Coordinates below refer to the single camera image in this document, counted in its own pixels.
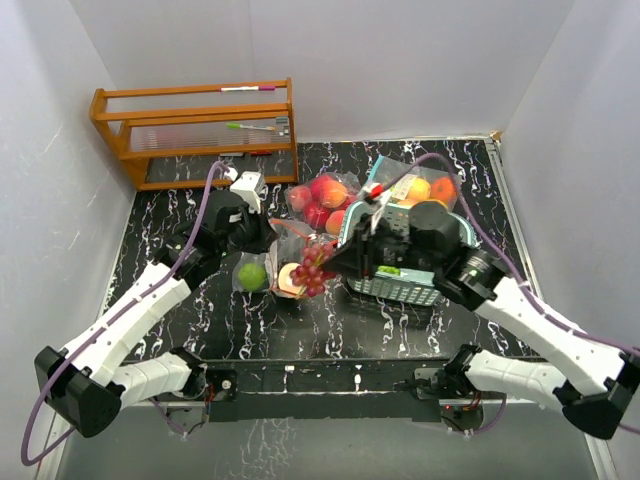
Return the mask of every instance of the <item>marker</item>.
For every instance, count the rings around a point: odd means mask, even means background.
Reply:
[[[272,92],[275,85],[255,85],[253,87],[223,87],[221,92]]]
[[[227,128],[244,128],[245,130],[266,130],[268,132],[276,131],[276,127],[259,127],[257,125],[241,125],[239,123],[227,123]]]

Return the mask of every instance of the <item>teal basket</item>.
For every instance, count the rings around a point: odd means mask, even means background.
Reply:
[[[351,205],[344,217],[340,229],[339,245],[351,236],[353,228],[365,213],[372,213],[366,202]],[[473,228],[464,218],[449,213],[460,222],[460,239],[471,247],[478,246]],[[389,203],[384,209],[384,218],[391,228],[403,235],[409,234],[409,209]],[[433,273],[419,270],[400,269],[399,274],[378,271],[370,280],[347,279],[347,283],[356,292],[375,297],[416,305],[434,305],[442,299],[442,295],[433,286]]]

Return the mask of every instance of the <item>wooden shelf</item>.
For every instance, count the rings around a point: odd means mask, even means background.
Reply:
[[[221,88],[272,85],[285,96],[273,101],[271,91],[221,92]],[[206,105],[195,105],[206,97]],[[190,155],[223,155],[290,150],[292,175],[266,175],[267,183],[297,182],[298,155],[293,117],[291,79],[272,82],[227,83],[185,87],[105,91],[97,89],[89,117],[118,157],[139,191],[197,188],[204,180],[147,182],[150,160]],[[263,99],[265,103],[210,105],[216,99]],[[232,129],[226,122],[275,127],[276,131]],[[215,185],[225,185],[217,180]]]

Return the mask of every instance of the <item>white sticker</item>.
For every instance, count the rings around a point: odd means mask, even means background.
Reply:
[[[418,176],[413,173],[402,177],[400,181],[396,183],[393,188],[391,188],[391,191],[393,192],[393,198],[397,200],[404,200],[405,198],[407,198],[409,190],[411,189],[411,185],[416,178],[418,178]]]

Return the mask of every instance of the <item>grapes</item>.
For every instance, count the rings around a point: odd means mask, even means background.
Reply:
[[[321,295],[326,291],[324,282],[335,278],[333,272],[324,272],[322,264],[333,255],[333,245],[311,245],[302,250],[302,265],[299,265],[289,275],[291,283],[296,287],[305,287],[304,293],[309,297]]]
[[[314,245],[313,247],[311,247],[311,251],[309,252],[308,257],[315,261],[321,254],[322,248],[320,248],[318,245]]]

